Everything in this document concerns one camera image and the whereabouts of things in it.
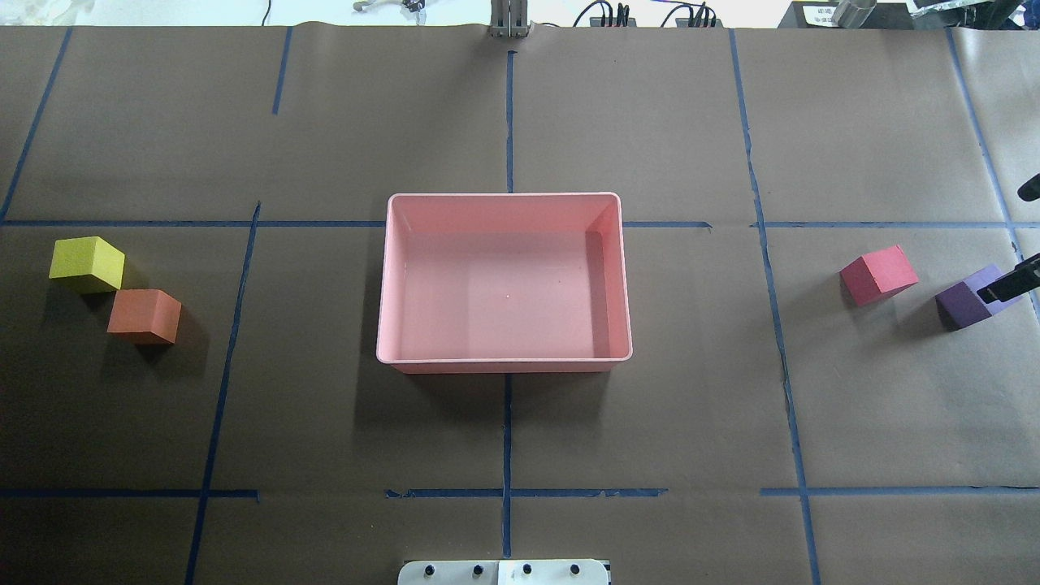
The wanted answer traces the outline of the purple foam block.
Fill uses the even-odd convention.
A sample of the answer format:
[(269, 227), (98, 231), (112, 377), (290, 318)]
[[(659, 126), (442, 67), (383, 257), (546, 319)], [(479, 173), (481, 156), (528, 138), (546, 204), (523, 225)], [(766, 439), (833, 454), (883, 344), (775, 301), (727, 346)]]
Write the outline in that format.
[(1002, 270), (995, 264), (987, 264), (936, 295), (935, 301), (943, 326), (950, 331), (965, 329), (974, 323), (995, 316), (1017, 303), (1018, 297), (1013, 297), (1007, 302), (985, 303), (977, 295), (978, 289), (998, 280), (1003, 275)]

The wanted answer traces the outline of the pink foam block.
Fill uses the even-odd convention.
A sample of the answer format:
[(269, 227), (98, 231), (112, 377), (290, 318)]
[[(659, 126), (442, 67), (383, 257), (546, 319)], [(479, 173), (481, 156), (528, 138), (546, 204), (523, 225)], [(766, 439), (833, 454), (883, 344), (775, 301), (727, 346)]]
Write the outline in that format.
[(886, 300), (920, 282), (902, 245), (863, 254), (848, 263), (839, 276), (857, 306)]

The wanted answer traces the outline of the orange foam block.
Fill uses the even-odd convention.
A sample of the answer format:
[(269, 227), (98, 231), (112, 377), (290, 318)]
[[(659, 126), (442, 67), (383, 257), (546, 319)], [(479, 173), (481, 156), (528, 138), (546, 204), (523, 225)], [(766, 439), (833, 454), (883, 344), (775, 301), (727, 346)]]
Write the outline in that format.
[(160, 289), (118, 290), (106, 332), (135, 345), (172, 345), (177, 341), (182, 308)]

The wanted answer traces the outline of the pink plastic bin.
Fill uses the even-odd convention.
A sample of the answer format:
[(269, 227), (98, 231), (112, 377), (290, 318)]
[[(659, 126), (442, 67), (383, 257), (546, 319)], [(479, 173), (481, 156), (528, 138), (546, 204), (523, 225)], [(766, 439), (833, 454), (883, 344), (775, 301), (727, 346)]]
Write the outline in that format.
[(634, 356), (616, 193), (398, 193), (375, 356), (406, 374), (595, 373)]

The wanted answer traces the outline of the yellow foam block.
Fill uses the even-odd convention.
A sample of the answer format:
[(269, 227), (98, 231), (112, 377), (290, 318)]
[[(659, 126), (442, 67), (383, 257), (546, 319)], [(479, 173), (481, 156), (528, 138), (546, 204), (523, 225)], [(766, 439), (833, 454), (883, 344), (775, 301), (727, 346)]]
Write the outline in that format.
[(115, 292), (123, 284), (126, 256), (100, 236), (54, 241), (49, 279), (79, 295)]

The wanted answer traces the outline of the aluminium frame post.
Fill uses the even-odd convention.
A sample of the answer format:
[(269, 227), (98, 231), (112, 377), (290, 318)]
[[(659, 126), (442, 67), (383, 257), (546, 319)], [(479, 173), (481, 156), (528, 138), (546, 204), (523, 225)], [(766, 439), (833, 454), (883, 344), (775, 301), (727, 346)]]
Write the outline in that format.
[(497, 39), (524, 39), (530, 34), (527, 0), (491, 0), (489, 34)]

